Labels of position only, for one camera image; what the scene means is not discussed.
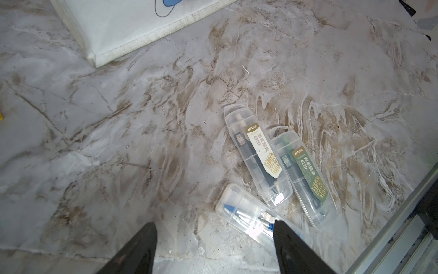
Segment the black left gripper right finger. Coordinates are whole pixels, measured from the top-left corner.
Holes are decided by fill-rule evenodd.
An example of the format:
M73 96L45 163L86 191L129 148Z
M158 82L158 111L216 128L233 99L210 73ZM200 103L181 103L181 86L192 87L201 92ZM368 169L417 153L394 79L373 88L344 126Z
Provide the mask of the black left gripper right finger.
M284 221L275 221L273 239L281 274L335 273Z

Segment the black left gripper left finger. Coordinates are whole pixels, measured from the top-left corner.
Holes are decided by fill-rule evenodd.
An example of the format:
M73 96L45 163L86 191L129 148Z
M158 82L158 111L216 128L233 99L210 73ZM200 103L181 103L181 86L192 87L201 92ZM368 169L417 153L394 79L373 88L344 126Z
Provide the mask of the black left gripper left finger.
M157 228L146 223L97 274L151 274L157 249Z

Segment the blue compass case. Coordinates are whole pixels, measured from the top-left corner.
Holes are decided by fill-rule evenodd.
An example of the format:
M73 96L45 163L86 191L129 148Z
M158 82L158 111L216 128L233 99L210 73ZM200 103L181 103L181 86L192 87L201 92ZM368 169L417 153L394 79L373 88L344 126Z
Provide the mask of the blue compass case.
M309 247L313 246L309 234L234 183L223 189L215 212L233 228L248 235L271 253L276 253L273 230L277 220L284 221Z

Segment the green label compass case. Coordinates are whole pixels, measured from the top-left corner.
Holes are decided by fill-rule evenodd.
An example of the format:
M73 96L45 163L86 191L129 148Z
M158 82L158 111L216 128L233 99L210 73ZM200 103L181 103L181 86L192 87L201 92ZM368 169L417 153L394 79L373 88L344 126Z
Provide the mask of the green label compass case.
M270 129L269 136L311 225L316 229L328 227L337 218L338 210L329 184L303 140L287 126Z

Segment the olive label compass case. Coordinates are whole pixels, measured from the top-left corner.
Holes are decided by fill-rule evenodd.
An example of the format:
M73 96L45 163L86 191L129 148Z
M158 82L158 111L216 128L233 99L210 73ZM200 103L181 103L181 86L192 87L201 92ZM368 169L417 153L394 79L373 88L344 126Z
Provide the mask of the olive label compass case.
M293 186L259 119L250 108L241 104L225 106L224 118L264 202L272 208L285 203L294 193Z

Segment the white Doraemon canvas bag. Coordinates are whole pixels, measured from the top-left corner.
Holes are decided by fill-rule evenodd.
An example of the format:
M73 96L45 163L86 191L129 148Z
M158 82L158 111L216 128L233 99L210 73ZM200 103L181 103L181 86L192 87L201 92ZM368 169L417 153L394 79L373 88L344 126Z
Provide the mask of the white Doraemon canvas bag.
M51 1L88 62L101 67L232 4L232 0Z

